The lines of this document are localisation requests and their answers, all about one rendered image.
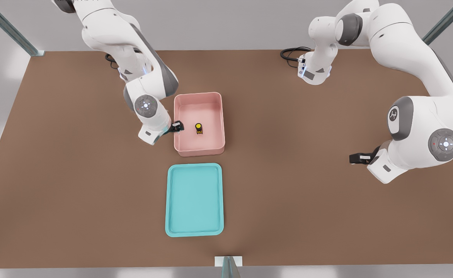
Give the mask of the pink plastic box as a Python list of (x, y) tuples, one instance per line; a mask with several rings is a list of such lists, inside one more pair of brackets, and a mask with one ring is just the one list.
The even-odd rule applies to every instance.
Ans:
[(175, 121), (184, 130), (174, 133), (174, 148), (181, 157), (219, 155), (225, 149), (221, 94), (180, 94), (174, 100)]

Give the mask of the pale blue-green tray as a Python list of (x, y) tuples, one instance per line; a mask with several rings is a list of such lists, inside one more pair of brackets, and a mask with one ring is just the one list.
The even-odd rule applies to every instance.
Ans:
[(165, 231), (169, 237), (216, 236), (224, 229), (222, 168), (172, 165), (167, 174)]

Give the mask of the silver frame post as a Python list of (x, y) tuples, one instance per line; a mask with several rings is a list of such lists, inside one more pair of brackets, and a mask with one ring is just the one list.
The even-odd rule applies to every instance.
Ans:
[(453, 23), (453, 7), (428, 31), (422, 41), (430, 45), (451, 23)]
[(32, 57), (43, 56), (45, 51), (37, 49), (26, 39), (20, 31), (18, 31), (0, 12), (0, 28), (7, 34), (13, 41), (18, 44), (27, 54)]
[(221, 267), (221, 278), (241, 278), (238, 267), (242, 266), (242, 256), (215, 256), (215, 267)]

